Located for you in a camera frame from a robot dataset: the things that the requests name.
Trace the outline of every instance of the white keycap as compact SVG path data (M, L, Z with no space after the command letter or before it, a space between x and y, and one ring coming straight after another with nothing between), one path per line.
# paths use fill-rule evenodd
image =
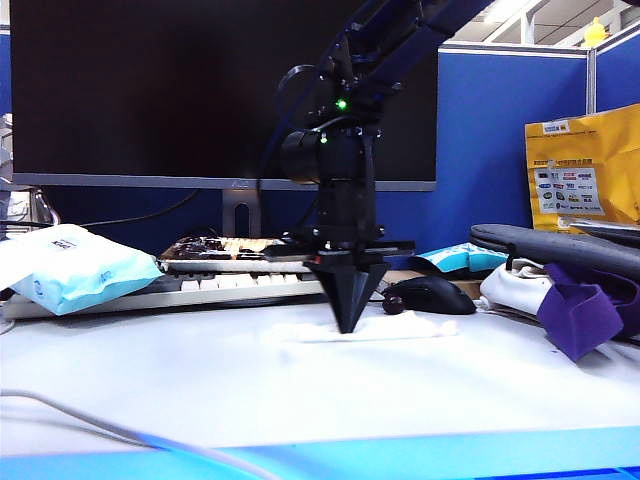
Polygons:
M284 283L298 283L300 279L295 273L287 273L284 276Z
M284 284L284 277L282 276L281 273L272 273L269 276L271 277L271 284L272 285L283 285Z
M239 275L235 275L236 277L236 285L238 287L255 287L256 281L253 279L250 273L241 273Z
M197 292L200 290L200 285L197 280L184 280L180 285L181 292Z
M258 286L271 285L271 276L270 275L258 275L256 283L258 284Z
M236 275L216 275L219 288L236 288Z
M220 288L220 286L218 285L218 280L215 278L200 280L200 290L217 290L218 288Z

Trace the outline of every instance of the keyboard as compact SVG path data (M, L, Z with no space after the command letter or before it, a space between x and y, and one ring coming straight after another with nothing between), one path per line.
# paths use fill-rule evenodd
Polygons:
M165 274L142 290L64 317L188 305L259 306L322 292L320 282L310 273ZM4 303L2 310L5 319L54 316L17 294Z
M276 245L283 242L265 238L184 237L158 257L158 264L167 273L309 272L303 266L306 258L267 260L262 251Z

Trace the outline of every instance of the desk surface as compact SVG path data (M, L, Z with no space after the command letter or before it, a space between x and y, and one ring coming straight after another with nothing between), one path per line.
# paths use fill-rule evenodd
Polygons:
M639 348L575 365L534 325L456 319L452 337L313 344L268 333L332 323L326 304L25 322L0 337L1 384L207 447L640 425ZM81 426L3 400L2 454L126 449Z

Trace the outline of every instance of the yellow paper bag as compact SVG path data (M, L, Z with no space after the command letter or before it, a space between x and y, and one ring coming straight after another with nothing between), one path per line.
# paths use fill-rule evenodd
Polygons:
M569 217L640 224L640 103L525 134L534 228L577 233Z

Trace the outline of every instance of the gray cushion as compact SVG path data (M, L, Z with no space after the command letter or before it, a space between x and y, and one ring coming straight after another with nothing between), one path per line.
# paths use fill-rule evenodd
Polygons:
M640 249L603 238L482 224L471 227L470 241L480 247L539 263L569 262L640 281Z

